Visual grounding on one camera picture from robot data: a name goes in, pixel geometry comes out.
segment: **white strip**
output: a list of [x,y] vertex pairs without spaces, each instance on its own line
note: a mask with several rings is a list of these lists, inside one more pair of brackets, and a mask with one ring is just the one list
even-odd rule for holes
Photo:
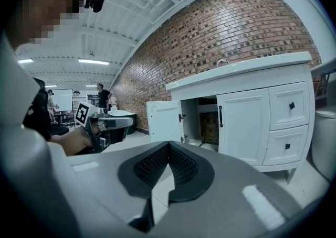
[[257,189],[256,185],[246,186],[242,194],[266,229],[271,231],[285,223],[285,218]]
[[80,172],[80,171],[96,168],[98,166],[99,166],[99,164],[97,162],[92,161],[90,163],[86,163],[86,164],[82,164],[82,165],[74,165],[73,169],[76,172]]

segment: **faucet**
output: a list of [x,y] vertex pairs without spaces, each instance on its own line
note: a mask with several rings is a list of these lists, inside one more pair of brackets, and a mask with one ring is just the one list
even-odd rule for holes
[[227,61],[226,59],[222,58],[222,59],[220,59],[220,60],[217,62],[217,67],[218,67],[218,65],[219,65],[220,62],[227,62],[227,64],[230,64],[229,61]]

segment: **black cabinet handle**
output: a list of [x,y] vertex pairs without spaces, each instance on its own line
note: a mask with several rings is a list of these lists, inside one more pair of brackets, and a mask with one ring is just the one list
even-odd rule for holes
[[223,127],[222,106],[219,106],[219,125]]

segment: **whiteboard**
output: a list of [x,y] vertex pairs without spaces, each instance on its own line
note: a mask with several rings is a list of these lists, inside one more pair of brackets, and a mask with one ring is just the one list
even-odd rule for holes
[[53,90],[52,100],[59,106],[58,111],[72,111],[72,89]]

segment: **person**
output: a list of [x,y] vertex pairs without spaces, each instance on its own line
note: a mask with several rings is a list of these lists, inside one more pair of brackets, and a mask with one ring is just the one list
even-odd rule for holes
[[112,93],[110,93],[108,90],[104,89],[104,85],[102,83],[97,84],[97,90],[99,95],[99,102],[98,107],[101,107],[103,109],[107,109],[108,102],[110,98],[112,97]]
[[[65,15],[79,13],[83,0],[4,0],[2,4],[6,11],[1,19],[0,94],[5,96],[5,100],[0,104],[0,126],[15,127],[23,123],[46,141],[60,144],[66,155],[74,155],[92,146],[83,127],[63,136],[52,136],[48,132],[43,120],[44,113],[34,101],[40,86],[19,66],[14,52],[22,44],[47,37],[47,32],[59,25]],[[25,95],[20,103],[15,100],[17,94],[14,92],[18,90]],[[92,131],[99,133],[98,126],[94,125]]]
[[54,109],[58,109],[58,105],[57,104],[55,105],[53,102],[52,92],[53,92],[52,90],[48,90],[48,105],[47,106],[48,106],[48,109],[53,113]]

